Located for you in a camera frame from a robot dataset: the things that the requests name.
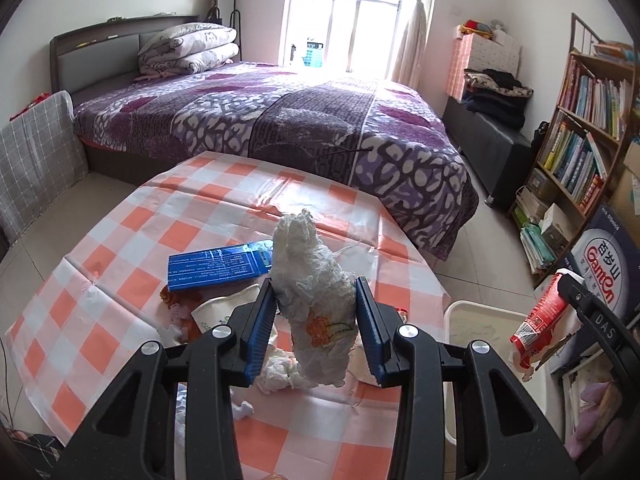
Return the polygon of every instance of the checkered tablecloth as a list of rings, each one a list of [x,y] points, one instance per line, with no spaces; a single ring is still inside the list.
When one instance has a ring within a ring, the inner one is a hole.
[[[171,254],[270,238],[307,208],[343,269],[436,338],[449,297],[376,197],[276,164],[206,152],[135,190],[56,267],[8,330],[24,389],[66,443],[139,346],[171,343],[160,299]],[[290,349],[286,322],[277,344]],[[246,479],[386,478],[399,392],[348,376],[342,388],[241,390],[236,423]]]

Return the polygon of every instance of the white bin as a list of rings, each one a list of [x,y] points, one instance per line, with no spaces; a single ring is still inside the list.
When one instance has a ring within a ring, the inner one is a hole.
[[[511,354],[509,338],[525,318],[524,314],[501,308],[471,301],[456,301],[444,315],[444,341],[462,347],[466,347],[476,339],[487,341],[502,360],[509,364]],[[517,372],[514,373],[518,378],[522,376]],[[546,366],[543,365],[534,373],[531,380],[524,383],[524,387],[536,401],[558,436],[562,438],[562,401],[558,387],[553,384]],[[456,416],[451,383],[444,384],[444,403],[445,437],[455,446]]]

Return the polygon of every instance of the bed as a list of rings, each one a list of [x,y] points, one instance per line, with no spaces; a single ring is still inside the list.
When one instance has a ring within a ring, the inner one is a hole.
[[[204,151],[274,162],[377,196],[423,256],[448,257],[478,194],[415,91],[261,63],[133,82],[151,29],[185,20],[121,20],[52,41],[52,85],[72,96],[92,170],[142,184]]]

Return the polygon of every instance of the purple bedspread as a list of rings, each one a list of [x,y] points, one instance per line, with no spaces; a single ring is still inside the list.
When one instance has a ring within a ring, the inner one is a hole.
[[[256,63],[133,84],[76,108],[84,142],[180,162],[268,160],[379,197],[421,254],[445,260],[478,207],[444,125],[389,81]]]

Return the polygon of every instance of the tissue box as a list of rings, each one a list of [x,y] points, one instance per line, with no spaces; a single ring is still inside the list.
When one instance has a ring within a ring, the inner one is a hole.
[[[273,241],[207,249],[169,256],[169,291],[256,278],[271,270]]]
[[[561,253],[574,237],[575,227],[564,214],[558,204],[552,204],[546,210],[545,217],[540,222],[542,237],[557,253]]]

